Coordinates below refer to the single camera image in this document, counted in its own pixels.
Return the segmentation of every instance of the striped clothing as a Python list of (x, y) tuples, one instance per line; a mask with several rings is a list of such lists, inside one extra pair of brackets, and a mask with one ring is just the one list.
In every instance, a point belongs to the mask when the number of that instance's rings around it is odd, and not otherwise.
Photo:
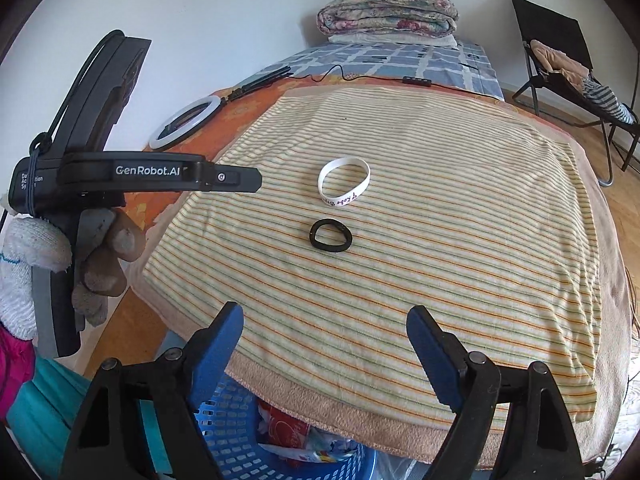
[(588, 78), (583, 80), (583, 85), (584, 97), (605, 113), (619, 120), (621, 123), (634, 124), (636, 122), (634, 115), (624, 104), (618, 101), (618, 98), (611, 88)]
[[(369, 163), (371, 183), (331, 208), (318, 173), (345, 155)], [(593, 415), (598, 247), (567, 144), (477, 100), (340, 87), (281, 97), (220, 163), (257, 166), (262, 189), (193, 193), (143, 275), (203, 326), (225, 301), (242, 304), (246, 357), (362, 410), (445, 429), (453, 415), (404, 328), (424, 304), (469, 351), (547, 362), (572, 418)], [(335, 170), (324, 192), (342, 194), (359, 171)], [(309, 244), (325, 217), (350, 228), (348, 251)]]

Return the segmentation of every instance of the blue laundry basket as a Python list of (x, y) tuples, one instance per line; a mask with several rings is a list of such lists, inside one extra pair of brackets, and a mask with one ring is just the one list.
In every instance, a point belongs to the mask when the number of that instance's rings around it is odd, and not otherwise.
[(344, 462), (289, 466), (258, 446), (256, 397), (226, 374), (195, 417), (226, 480), (369, 480), (376, 465), (376, 451), (358, 445)]

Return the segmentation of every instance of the blue gripper pad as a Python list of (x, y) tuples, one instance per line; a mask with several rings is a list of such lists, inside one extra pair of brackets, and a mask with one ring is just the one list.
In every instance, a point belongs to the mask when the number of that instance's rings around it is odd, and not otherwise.
[(184, 346), (184, 367), (191, 374), (187, 402), (194, 412), (216, 390), (243, 326), (242, 307), (227, 301), (211, 325), (194, 333)]
[(453, 334), (443, 332), (422, 305), (407, 314), (406, 334), (440, 403), (459, 413), (465, 402), (460, 389), (465, 348)]

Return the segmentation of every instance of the blue checkered bedsheet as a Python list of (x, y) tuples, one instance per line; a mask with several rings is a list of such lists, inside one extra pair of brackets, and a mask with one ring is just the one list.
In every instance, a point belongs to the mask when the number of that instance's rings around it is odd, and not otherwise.
[[(325, 43), (268, 66), (242, 84), (286, 65), (291, 67), (294, 76), (305, 76), (322, 75), (333, 65), (340, 64), (345, 75), (421, 77), (504, 101), (495, 70), (484, 49), (460, 41), (458, 48), (399, 43)], [(334, 70), (335, 74), (340, 73), (338, 68)]]

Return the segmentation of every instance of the screw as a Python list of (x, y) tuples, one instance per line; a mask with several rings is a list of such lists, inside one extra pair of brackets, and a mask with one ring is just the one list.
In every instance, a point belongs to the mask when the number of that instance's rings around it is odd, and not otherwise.
[(164, 353), (164, 358), (167, 361), (177, 361), (178, 359), (180, 359), (180, 357), (182, 357), (182, 350), (180, 350), (179, 348), (169, 348)]
[(548, 372), (548, 368), (542, 361), (535, 361), (533, 363), (533, 369), (537, 371), (539, 374), (546, 374)]
[(486, 355), (482, 352), (469, 352), (469, 360), (477, 365), (483, 365), (486, 362)]
[(113, 370), (118, 363), (119, 361), (115, 357), (109, 357), (102, 362), (100, 368), (103, 370)]

